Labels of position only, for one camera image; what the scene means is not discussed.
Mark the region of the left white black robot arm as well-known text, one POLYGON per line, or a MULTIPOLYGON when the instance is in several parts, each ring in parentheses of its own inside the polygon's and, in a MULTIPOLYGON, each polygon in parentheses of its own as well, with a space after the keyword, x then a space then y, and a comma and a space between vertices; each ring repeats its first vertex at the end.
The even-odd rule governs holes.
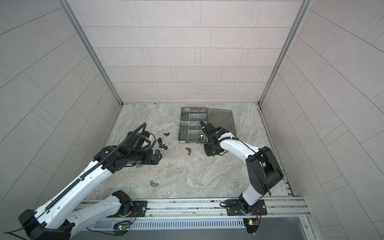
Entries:
POLYGON ((138 213, 124 191, 75 211, 82 200, 101 182, 124 168, 157 165, 162 159, 154 150, 156 138, 142 125, 116 146, 101 149, 88 166, 55 197, 36 210, 27 209, 19 216, 29 240, 69 240, 79 231, 110 216, 132 217, 138 213))

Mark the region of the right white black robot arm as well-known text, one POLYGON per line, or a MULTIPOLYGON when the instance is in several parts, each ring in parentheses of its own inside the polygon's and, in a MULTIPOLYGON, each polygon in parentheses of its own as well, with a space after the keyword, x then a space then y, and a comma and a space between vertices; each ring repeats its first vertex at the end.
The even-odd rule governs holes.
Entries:
POLYGON ((232 153, 242 160, 246 166, 250 185, 240 195, 239 205, 245 214, 254 213, 258 202, 284 178, 283 171, 273 154, 266 146, 251 146, 235 137, 228 130, 215 128, 211 123, 200 120, 202 131, 208 142, 204 144, 208 157, 232 153))

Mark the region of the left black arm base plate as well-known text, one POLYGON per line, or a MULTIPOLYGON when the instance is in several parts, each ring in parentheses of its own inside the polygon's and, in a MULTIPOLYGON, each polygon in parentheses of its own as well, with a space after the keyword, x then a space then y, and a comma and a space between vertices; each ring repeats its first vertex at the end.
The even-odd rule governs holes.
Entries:
POLYGON ((148 202, 147 201, 131 201, 130 203, 123 203, 114 218, 135 218, 144 217, 146 213, 148 202))

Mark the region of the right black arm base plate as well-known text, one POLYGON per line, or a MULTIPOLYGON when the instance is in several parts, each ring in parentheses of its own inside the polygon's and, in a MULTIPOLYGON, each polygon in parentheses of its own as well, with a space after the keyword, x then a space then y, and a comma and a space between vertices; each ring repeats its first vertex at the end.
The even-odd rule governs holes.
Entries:
POLYGON ((266 216, 268 214, 264 200, 258 200, 251 206, 243 200, 225 200, 220 202, 220 207, 227 210, 228 216, 266 216))

